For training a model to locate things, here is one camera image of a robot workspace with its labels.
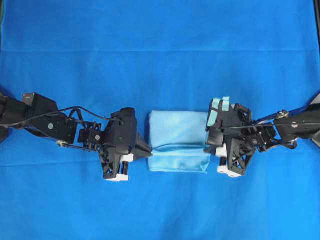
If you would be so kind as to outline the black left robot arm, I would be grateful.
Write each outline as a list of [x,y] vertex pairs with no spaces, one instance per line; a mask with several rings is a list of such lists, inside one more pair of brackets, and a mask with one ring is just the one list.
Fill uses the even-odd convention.
[[54,100],[34,92],[25,93],[21,101],[1,94],[0,140],[9,136],[10,129],[21,129],[61,148],[97,152],[105,180],[128,181],[129,163],[152,156],[152,148],[138,132],[135,109],[112,113],[105,128],[85,121],[83,111],[81,106],[59,109]]

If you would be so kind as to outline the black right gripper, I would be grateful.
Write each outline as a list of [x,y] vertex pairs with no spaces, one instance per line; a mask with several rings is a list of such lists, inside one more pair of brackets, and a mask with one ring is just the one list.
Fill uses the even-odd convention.
[[222,145],[210,145],[204,152],[220,158],[219,173],[237,178],[245,174],[256,151],[265,152],[277,144],[277,133],[272,125],[256,126],[250,109],[238,103],[232,107],[230,120],[223,124],[226,135]]

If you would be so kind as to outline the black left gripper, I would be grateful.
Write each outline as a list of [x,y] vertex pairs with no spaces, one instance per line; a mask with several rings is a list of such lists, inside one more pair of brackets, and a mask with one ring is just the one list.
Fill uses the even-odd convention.
[[78,143],[83,144],[81,150],[88,152],[97,152],[103,171],[103,179],[111,182],[124,182],[129,180],[128,168],[129,163],[140,159],[152,157],[152,148],[145,139],[136,133],[135,148],[128,155],[116,153],[116,147],[108,142],[108,136],[113,121],[111,120],[104,131],[101,130],[101,125],[96,122],[80,121],[84,128],[79,131]]

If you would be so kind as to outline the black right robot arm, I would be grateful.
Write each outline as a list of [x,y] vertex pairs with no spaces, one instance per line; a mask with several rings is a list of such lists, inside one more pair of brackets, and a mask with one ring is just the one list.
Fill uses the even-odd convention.
[[276,147],[294,150],[298,139],[320,144],[320,97],[295,110],[281,110],[253,120],[249,108],[229,97],[213,98],[206,122],[206,153],[220,159],[217,172],[231,178],[244,176],[255,152]]

